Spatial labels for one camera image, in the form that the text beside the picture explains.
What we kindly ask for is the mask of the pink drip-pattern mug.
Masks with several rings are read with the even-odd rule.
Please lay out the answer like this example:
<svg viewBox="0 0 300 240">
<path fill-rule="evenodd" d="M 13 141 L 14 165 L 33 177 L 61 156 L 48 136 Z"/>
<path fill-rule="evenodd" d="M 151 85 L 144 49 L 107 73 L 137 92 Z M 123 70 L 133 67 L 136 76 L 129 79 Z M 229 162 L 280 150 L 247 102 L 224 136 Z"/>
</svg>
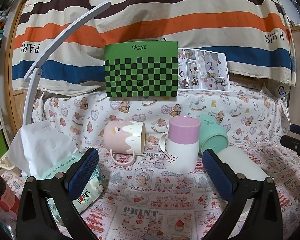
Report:
<svg viewBox="0 0 300 240">
<path fill-rule="evenodd" d="M 110 121 L 103 133 L 104 146 L 109 151 L 112 161 L 119 166 L 131 166 L 137 155 L 143 155 L 146 141 L 144 122 Z M 130 161 L 120 163 L 115 154 L 132 155 Z"/>
</svg>

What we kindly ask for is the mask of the mint green mug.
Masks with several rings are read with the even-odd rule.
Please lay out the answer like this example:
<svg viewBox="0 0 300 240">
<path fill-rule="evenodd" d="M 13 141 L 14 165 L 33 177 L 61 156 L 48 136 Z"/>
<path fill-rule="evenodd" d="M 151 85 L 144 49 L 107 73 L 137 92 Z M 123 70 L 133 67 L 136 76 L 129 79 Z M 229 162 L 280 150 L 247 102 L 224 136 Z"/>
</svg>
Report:
<svg viewBox="0 0 300 240">
<path fill-rule="evenodd" d="M 214 116 L 201 115 L 199 131 L 199 155 L 205 150 L 212 149 L 215 153 L 228 147 L 228 136 L 225 129 Z"/>
</svg>

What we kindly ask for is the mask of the red-capped bottle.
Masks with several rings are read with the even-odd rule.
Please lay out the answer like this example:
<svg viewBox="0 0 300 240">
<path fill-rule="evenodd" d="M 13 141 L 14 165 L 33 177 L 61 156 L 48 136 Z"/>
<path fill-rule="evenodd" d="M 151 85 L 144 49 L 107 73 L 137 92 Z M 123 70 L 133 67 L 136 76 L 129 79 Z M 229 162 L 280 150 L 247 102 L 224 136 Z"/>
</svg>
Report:
<svg viewBox="0 0 300 240">
<path fill-rule="evenodd" d="M 0 208 L 14 221 L 17 220 L 19 203 L 19 198 L 0 176 Z"/>
</svg>

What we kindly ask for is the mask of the cartoon picture card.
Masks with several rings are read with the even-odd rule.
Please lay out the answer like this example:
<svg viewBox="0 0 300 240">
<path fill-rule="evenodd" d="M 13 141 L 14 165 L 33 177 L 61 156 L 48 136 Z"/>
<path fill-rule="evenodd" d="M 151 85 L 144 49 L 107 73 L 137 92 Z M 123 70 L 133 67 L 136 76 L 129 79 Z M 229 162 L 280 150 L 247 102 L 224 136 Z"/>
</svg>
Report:
<svg viewBox="0 0 300 240">
<path fill-rule="evenodd" d="M 230 91 L 226 55 L 192 48 L 178 49 L 178 88 Z"/>
</svg>

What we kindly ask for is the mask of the cartoon print tablecloth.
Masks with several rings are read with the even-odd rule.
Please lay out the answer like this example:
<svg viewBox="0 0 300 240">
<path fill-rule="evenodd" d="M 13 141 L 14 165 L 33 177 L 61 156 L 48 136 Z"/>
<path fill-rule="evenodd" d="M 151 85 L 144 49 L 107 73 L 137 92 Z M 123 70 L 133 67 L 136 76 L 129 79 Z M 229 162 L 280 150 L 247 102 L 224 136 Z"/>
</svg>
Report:
<svg viewBox="0 0 300 240">
<path fill-rule="evenodd" d="M 99 239 L 201 239 L 226 206 L 202 162 L 187 174 L 164 166 L 160 141 L 167 137 L 175 116 L 198 118 L 212 131 L 207 142 L 236 146 L 275 181 L 283 238 L 300 224 L 300 157 L 280 139 L 289 129 L 288 107 L 281 99 L 259 90 L 234 85 L 231 92 L 180 90 L 173 99 L 116 99 L 104 92 L 73 98 L 43 93 L 32 113 L 67 135 L 84 152 L 94 147 L 99 168 L 78 200 L 82 217 Z M 104 129 L 112 121 L 145 125 L 145 148 L 131 166 L 130 155 L 111 159 Z"/>
</svg>

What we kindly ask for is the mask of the pink and white tall mug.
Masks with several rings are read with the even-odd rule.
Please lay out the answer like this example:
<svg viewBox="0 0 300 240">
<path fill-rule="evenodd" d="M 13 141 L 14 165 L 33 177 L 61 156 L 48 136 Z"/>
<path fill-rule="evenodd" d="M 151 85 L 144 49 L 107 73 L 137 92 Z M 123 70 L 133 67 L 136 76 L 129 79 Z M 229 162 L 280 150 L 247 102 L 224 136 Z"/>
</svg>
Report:
<svg viewBox="0 0 300 240">
<path fill-rule="evenodd" d="M 166 170 L 186 174 L 195 169 L 199 152 L 200 126 L 200 121 L 190 116 L 170 118 L 168 132 L 162 134 L 159 139 Z"/>
</svg>

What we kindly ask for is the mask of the striped fabric backdrop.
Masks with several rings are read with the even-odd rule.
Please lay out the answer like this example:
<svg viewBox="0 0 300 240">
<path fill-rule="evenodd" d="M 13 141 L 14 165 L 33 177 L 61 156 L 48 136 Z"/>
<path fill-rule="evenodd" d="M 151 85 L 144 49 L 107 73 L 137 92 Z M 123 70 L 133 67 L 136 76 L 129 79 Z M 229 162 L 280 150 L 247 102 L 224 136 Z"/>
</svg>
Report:
<svg viewBox="0 0 300 240">
<path fill-rule="evenodd" d="M 104 1 L 111 6 L 80 27 L 42 66 L 39 88 L 76 95 L 104 81 L 104 46 L 132 40 L 176 41 L 224 53 L 232 74 L 295 85 L 295 51 L 278 0 L 27 0 L 12 56 L 12 88 L 70 23 Z"/>
</svg>

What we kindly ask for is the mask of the white round speaker device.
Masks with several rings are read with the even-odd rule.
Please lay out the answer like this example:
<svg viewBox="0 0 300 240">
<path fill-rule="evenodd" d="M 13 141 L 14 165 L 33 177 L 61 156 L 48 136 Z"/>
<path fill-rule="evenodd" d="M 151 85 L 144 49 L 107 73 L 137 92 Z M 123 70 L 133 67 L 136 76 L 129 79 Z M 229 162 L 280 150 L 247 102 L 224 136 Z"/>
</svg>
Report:
<svg viewBox="0 0 300 240">
<path fill-rule="evenodd" d="M 274 88 L 274 93 L 277 98 L 284 98 L 290 93 L 290 87 L 286 84 L 280 83 Z"/>
</svg>

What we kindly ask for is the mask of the tissue pack with tissue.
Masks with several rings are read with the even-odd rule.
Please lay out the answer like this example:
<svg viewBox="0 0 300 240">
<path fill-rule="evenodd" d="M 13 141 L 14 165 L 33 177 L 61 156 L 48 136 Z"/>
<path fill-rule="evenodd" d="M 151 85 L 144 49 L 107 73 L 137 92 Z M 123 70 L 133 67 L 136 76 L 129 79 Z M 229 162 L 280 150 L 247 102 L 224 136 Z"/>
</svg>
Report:
<svg viewBox="0 0 300 240">
<path fill-rule="evenodd" d="M 82 156 L 75 143 L 48 121 L 22 126 L 7 152 L 11 163 L 36 179 L 51 179 L 57 172 L 66 172 Z M 73 201 L 79 213 L 98 199 L 105 184 L 106 179 L 97 166 L 80 197 Z"/>
</svg>

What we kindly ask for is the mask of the green checkered box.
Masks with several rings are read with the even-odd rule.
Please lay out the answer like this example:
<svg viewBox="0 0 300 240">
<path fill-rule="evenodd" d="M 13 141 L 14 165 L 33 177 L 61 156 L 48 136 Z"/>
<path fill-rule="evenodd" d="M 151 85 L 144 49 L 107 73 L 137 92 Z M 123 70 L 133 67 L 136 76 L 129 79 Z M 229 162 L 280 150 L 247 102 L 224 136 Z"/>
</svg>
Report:
<svg viewBox="0 0 300 240">
<path fill-rule="evenodd" d="M 104 48 L 106 94 L 110 98 L 176 97 L 178 42 L 134 41 Z"/>
</svg>

